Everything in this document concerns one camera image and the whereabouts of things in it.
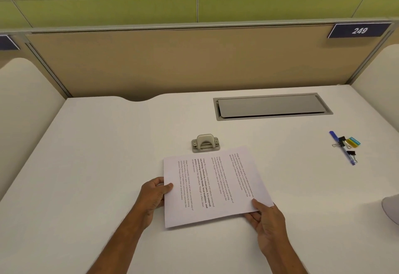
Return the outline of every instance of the pen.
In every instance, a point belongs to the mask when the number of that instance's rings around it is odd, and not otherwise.
[[[332,138],[339,144],[340,140],[338,139],[338,136],[335,134],[335,132],[334,131],[330,131],[330,134],[331,134]],[[342,152],[345,154],[346,158],[350,161],[350,163],[353,166],[356,165],[355,161],[349,156],[349,154],[346,152],[345,148],[342,147],[342,146],[340,146],[340,148],[341,148]]]

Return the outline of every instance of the white desk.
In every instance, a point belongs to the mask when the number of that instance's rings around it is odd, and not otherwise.
[[[217,121],[212,100],[308,92],[334,114]],[[362,143],[356,166],[330,130]],[[202,133],[250,147],[311,274],[399,272],[399,226],[380,206],[399,193],[399,133],[345,85],[68,99],[0,202],[0,273],[85,273],[162,159]],[[165,230],[155,213],[129,273],[270,273],[244,218]]]

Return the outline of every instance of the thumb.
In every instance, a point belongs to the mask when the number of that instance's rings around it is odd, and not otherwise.
[[[261,202],[257,201],[256,199],[252,199],[252,206],[254,206],[256,209],[258,209],[261,212],[267,212],[269,209],[268,206],[265,206]]]
[[[162,194],[166,194],[173,189],[173,184],[170,183],[170,184],[159,186],[159,187],[160,187],[160,191],[162,192]]]

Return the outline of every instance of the blue sign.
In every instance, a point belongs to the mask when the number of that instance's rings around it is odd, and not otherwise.
[[[370,38],[381,36],[390,25],[390,22],[335,24],[328,38]]]
[[[19,47],[9,36],[0,35],[0,50],[19,50]]]

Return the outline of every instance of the hand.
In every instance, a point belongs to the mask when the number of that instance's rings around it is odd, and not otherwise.
[[[140,190],[136,203],[132,208],[132,212],[143,216],[142,229],[147,228],[154,215],[154,210],[164,205],[164,194],[172,190],[173,184],[161,185],[164,178],[157,177],[146,182]]]
[[[252,205],[259,212],[245,213],[245,218],[258,233],[258,245],[264,255],[277,242],[288,242],[285,218],[276,205],[265,206],[256,199]]]

